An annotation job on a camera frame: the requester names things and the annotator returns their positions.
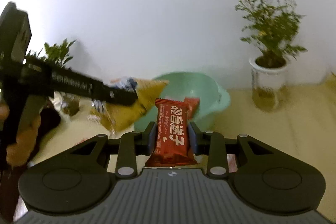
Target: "green plant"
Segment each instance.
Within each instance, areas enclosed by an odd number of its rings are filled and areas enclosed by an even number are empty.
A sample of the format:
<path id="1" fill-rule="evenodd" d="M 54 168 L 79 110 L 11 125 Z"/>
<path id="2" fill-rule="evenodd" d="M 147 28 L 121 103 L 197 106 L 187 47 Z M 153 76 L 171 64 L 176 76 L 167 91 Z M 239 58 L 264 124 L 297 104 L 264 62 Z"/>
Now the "green plant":
<path id="1" fill-rule="evenodd" d="M 244 19 L 252 23 L 242 31 L 250 30 L 252 34 L 240 40 L 255 44 L 263 56 L 256 63 L 266 68 L 278 68 L 285 65 L 286 55 L 295 59 L 300 52 L 307 51 L 299 45 L 292 45 L 298 33 L 299 24 L 304 15 L 295 12 L 294 0 L 239 0 L 236 10 L 246 12 Z"/>
<path id="2" fill-rule="evenodd" d="M 54 44 L 53 46 L 50 46 L 48 43 L 44 43 L 44 49 L 47 55 L 46 57 L 39 57 L 42 50 L 40 50 L 38 54 L 36 54 L 36 52 L 31 53 L 31 51 L 29 51 L 27 55 L 34 56 L 40 60 L 51 62 L 64 68 L 65 64 L 73 59 L 73 56 L 70 56 L 69 54 L 69 48 L 75 43 L 75 41 L 76 40 L 68 43 L 68 39 L 64 39 L 61 45 Z"/>

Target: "white pot rim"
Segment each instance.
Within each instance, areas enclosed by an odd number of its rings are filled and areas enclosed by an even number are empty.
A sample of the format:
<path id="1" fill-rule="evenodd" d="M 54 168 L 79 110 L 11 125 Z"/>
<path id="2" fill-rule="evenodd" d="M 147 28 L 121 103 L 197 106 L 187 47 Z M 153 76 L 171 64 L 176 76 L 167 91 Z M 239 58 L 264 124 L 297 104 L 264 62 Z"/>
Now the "white pot rim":
<path id="1" fill-rule="evenodd" d="M 276 69 L 269 69 L 269 68 L 261 67 L 261 66 L 259 66 L 255 63 L 255 60 L 256 60 L 256 58 L 250 58 L 250 60 L 249 60 L 252 68 L 254 68 L 258 71 L 264 72 L 264 73 L 280 73 L 280 72 L 285 72 L 285 71 L 288 70 L 289 60 L 286 60 L 286 59 L 285 59 L 286 64 L 284 66 L 282 66 L 280 68 L 276 68 Z"/>

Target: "green bowl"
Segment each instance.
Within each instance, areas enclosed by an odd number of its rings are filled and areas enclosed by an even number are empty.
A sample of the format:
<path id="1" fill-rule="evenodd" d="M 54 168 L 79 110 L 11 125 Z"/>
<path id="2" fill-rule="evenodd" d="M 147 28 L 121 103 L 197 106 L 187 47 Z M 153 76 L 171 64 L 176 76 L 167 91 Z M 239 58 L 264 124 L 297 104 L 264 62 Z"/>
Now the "green bowl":
<path id="1" fill-rule="evenodd" d="M 199 97 L 199 107 L 191 121 L 201 131 L 211 129 L 216 114 L 222 112 L 230 104 L 230 95 L 211 77 L 198 72 L 171 72 L 156 77 L 158 80 L 169 80 L 169 84 L 160 94 L 160 98 L 183 101 L 184 97 Z M 144 131 L 148 123 L 157 121 L 156 106 L 134 123 L 135 131 Z"/>

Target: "potted plant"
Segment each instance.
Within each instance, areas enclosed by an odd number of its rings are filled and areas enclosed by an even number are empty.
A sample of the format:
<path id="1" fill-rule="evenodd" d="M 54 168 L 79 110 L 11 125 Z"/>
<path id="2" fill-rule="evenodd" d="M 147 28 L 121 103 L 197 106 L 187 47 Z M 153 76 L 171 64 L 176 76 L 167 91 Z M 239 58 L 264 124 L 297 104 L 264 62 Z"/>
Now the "potted plant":
<path id="1" fill-rule="evenodd" d="M 286 71 L 290 56 L 307 51 L 293 45 L 304 15 L 295 12 L 294 0 L 239 0 L 236 10 L 250 21 L 242 31 L 249 36 L 240 40 L 256 45 L 262 55 L 250 59 L 252 66 L 252 98 L 257 107 L 274 110 L 286 98 Z"/>
<path id="2" fill-rule="evenodd" d="M 42 50 L 40 50 L 38 54 L 36 54 L 36 52 L 31 53 L 31 51 L 29 51 L 27 55 L 34 56 L 45 62 L 50 62 L 62 68 L 66 68 L 66 63 L 73 59 L 73 56 L 70 56 L 69 54 L 69 49 L 75 41 L 76 40 L 68 42 L 67 39 L 64 39 L 62 44 L 54 44 L 53 46 L 50 46 L 48 43 L 44 43 L 46 56 L 39 57 Z M 64 93 L 62 95 L 60 109 L 69 116 L 75 115 L 79 111 L 79 97 Z"/>

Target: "red snack package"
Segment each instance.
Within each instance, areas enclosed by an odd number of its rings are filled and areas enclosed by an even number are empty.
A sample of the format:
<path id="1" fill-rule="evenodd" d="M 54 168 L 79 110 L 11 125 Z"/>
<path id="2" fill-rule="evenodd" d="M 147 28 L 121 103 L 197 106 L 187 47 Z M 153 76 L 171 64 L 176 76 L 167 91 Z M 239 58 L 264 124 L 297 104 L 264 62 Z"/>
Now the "red snack package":
<path id="1" fill-rule="evenodd" d="M 192 98 L 192 97 L 184 97 L 184 103 L 188 104 L 188 111 L 187 111 L 187 118 L 188 120 L 190 120 L 195 111 L 198 108 L 198 105 L 200 103 L 200 99 L 199 98 Z"/>
<path id="2" fill-rule="evenodd" d="M 146 167 L 171 167 L 197 164 L 188 137 L 187 105 L 183 102 L 156 99 L 157 138 L 155 150 Z"/>

